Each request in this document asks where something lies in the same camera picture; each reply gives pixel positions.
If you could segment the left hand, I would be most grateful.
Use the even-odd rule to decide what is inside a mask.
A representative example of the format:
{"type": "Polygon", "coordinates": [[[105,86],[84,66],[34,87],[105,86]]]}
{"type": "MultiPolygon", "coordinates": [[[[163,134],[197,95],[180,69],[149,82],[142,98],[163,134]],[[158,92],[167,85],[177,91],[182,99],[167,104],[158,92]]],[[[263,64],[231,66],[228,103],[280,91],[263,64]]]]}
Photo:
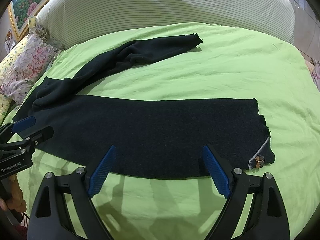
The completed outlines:
{"type": "Polygon", "coordinates": [[[17,174],[8,178],[11,197],[8,200],[1,199],[1,209],[3,211],[15,210],[24,213],[27,210],[27,204],[23,199],[23,192],[18,183],[17,174]]]}

